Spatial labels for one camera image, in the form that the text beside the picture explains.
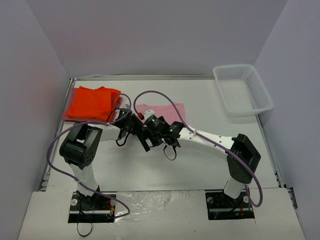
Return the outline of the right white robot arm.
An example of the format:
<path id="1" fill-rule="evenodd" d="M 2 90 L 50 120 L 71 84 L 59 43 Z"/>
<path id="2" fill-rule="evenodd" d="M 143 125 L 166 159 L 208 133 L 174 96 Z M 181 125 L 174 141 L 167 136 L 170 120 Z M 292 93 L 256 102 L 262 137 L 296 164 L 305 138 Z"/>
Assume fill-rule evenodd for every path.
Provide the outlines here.
<path id="1" fill-rule="evenodd" d="M 199 131 L 182 122 L 175 121 L 171 125 L 165 119 L 150 115 L 137 132 L 139 140 L 146 151 L 164 144 L 164 147 L 190 148 L 208 154 L 218 151 L 226 156 L 229 179 L 223 189 L 222 202 L 229 207 L 240 200 L 240 193 L 250 184 L 261 160 L 261 155 L 251 140 L 244 134 L 236 137 L 215 135 Z"/>

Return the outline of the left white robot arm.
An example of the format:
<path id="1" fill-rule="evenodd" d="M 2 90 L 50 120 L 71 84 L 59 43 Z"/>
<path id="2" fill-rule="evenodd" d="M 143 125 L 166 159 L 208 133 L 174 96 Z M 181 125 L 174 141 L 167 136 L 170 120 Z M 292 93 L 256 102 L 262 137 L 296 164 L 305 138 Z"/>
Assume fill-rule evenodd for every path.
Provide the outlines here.
<path id="1" fill-rule="evenodd" d="M 74 125 L 62 142 L 59 154 L 70 166 L 77 178 L 77 193 L 83 197 L 82 203 L 89 209 L 97 208 L 101 203 L 98 185 L 92 162 L 100 142 L 119 141 L 127 134 L 136 135 L 143 127 L 140 119 L 131 110 L 121 108 L 113 124 L 88 123 Z"/>

